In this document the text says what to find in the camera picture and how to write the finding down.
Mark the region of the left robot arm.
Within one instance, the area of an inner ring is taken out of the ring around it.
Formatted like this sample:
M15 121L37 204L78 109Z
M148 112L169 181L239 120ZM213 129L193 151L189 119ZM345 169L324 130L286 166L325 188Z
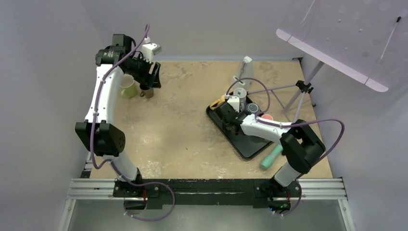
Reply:
M75 132L90 152L95 169L109 163L117 179L125 183L125 191L132 197L143 192L139 169L125 153L126 137L114 125L115 103L119 83L125 76L147 89L159 89L160 63L153 58L161 46L144 36L141 42L125 34L114 34L111 45L95 55L96 84L89 110L82 122L75 124Z

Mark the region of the pink mug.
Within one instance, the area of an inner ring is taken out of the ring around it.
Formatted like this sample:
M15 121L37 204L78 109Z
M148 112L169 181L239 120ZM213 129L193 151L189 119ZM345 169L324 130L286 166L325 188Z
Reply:
M269 114L262 114L261 116L258 117L258 119L261 120L261 121L264 121L264 122L265 121L267 121L267 122L273 121L273 117L271 115L269 115Z

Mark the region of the brown mug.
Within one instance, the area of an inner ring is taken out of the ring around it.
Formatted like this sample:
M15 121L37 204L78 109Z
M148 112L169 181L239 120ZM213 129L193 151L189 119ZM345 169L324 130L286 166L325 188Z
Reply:
M141 90L140 97L150 99L154 96L154 89Z

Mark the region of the light green mug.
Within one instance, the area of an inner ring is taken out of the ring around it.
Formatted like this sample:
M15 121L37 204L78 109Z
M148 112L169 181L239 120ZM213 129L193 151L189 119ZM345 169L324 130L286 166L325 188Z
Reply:
M131 75L124 75L119 82L119 87L123 98L133 98L139 93L136 81Z

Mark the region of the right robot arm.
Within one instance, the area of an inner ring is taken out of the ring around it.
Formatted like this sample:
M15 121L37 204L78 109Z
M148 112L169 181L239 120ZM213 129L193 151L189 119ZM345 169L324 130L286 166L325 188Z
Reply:
M260 108L255 103L237 111L223 102L214 112L228 132L259 137L282 146L287 162L271 179L270 189L274 195L281 196L287 192L289 185L300 175L308 173L326 150L313 129L302 124L303 120L273 126L272 120L261 118Z

